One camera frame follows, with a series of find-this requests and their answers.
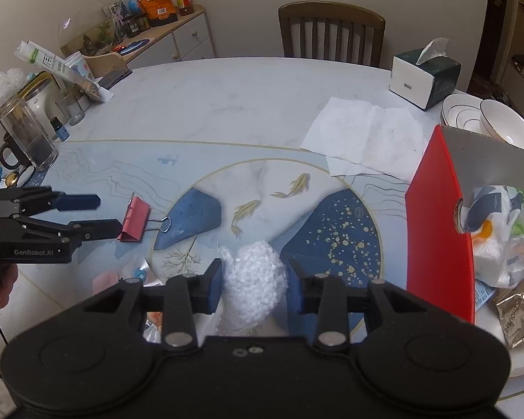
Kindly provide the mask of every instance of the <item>dining table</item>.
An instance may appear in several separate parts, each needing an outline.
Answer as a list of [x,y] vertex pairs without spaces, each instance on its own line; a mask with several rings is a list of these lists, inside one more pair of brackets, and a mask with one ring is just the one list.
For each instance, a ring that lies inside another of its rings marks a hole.
[[[66,126],[70,136],[56,143],[55,163],[29,184],[101,198],[97,210],[53,210],[43,219],[122,221],[135,194],[150,205],[151,218],[171,217],[171,228],[145,232],[140,242],[83,242],[69,264],[19,265],[0,310],[6,338],[90,297],[99,276],[121,277],[144,260],[161,281],[201,274],[222,247],[236,254],[256,241],[295,254],[309,274],[335,274],[353,287],[381,278],[405,288],[408,183],[386,174],[332,177],[324,156],[299,148],[331,97],[406,108],[428,140],[441,104],[421,110],[389,91],[389,82],[388,70],[300,58],[133,70],[109,102]],[[286,304],[275,315],[274,327],[291,334],[314,324],[292,316]],[[199,335],[217,327],[210,316],[196,324]],[[351,314],[350,326],[353,341],[364,337],[361,314]],[[0,337],[0,354],[4,346]],[[499,406],[524,417],[524,394],[516,392]]]

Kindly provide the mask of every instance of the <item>human hand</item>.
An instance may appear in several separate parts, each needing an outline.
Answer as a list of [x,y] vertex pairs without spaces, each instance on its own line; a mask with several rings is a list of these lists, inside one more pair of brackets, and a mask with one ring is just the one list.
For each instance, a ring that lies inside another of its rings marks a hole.
[[17,265],[5,265],[3,267],[2,280],[0,282],[0,309],[8,305],[10,293],[14,288],[14,283],[18,278]]

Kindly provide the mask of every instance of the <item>jar with red lid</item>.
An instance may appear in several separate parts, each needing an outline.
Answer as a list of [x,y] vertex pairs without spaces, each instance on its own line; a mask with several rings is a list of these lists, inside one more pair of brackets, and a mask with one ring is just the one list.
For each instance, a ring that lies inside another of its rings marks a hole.
[[177,6],[179,6],[179,14],[187,15],[194,12],[194,6],[192,6],[192,0],[176,0]]

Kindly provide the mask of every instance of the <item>blue globe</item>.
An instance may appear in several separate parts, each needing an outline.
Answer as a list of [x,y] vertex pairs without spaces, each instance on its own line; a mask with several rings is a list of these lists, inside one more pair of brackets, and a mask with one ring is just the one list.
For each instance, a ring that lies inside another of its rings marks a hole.
[[130,9],[130,12],[133,14],[143,14],[142,7],[140,6],[140,3],[138,3],[138,0],[129,0],[128,2],[128,8]]

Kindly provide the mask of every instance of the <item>brown mug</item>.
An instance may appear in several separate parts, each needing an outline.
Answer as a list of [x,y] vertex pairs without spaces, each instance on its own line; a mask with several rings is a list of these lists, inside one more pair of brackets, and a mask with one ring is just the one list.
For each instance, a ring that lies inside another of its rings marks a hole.
[[[26,167],[31,165],[31,161],[27,158],[25,153],[20,149],[20,147],[15,143],[15,140],[12,138],[12,136],[6,132],[4,134],[4,144],[0,147],[0,162],[1,164],[6,167],[9,170],[15,170],[20,165],[24,165]],[[6,148],[9,148],[12,154],[17,159],[17,163],[15,165],[10,165],[6,162],[6,159],[4,159],[4,150]]]

